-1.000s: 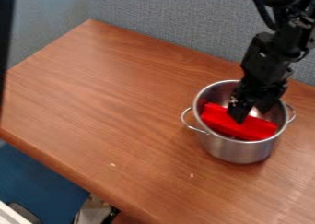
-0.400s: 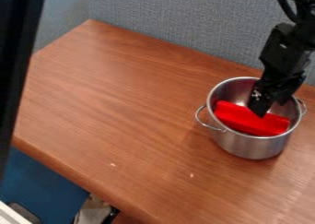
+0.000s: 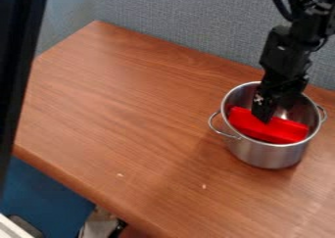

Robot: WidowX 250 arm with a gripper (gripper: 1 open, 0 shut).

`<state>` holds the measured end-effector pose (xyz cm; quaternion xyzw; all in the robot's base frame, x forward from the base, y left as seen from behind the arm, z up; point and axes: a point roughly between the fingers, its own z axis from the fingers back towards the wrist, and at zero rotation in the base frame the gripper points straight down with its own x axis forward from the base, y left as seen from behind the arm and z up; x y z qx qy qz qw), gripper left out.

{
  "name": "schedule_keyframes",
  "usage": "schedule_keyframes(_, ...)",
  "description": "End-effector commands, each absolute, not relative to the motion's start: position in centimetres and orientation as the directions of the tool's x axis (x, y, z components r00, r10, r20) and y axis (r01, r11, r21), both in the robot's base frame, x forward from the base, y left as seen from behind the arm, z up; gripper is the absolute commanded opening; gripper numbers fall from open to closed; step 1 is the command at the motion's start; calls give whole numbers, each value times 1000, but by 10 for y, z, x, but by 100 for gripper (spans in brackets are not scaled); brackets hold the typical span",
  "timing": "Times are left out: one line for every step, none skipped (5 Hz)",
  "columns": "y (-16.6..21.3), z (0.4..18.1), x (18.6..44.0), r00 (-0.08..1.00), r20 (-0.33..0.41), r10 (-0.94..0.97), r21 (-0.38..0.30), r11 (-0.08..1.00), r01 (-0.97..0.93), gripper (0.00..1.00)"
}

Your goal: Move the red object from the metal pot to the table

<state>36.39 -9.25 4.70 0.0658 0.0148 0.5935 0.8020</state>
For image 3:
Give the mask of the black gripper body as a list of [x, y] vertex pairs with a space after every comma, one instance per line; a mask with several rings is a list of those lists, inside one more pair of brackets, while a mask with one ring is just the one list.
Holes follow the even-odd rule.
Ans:
[[309, 49], [293, 39], [287, 26], [271, 29], [259, 64], [264, 69], [259, 88], [263, 95], [303, 92], [311, 66]]

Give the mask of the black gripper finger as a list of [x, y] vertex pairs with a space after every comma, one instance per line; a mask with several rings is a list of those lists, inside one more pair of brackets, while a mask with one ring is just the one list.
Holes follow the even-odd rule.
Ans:
[[275, 89], [260, 83], [252, 96], [251, 113], [264, 123], [268, 123], [277, 107], [279, 94]]
[[303, 89], [297, 86], [289, 87], [281, 94], [279, 106], [288, 112], [300, 98], [303, 97]]

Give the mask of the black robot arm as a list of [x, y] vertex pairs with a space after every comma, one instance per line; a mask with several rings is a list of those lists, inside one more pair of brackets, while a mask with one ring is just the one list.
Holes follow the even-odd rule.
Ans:
[[291, 108], [308, 83], [309, 55], [335, 35], [335, 0], [272, 0], [289, 26], [275, 26], [259, 64], [264, 69], [251, 112], [263, 121], [277, 107]]

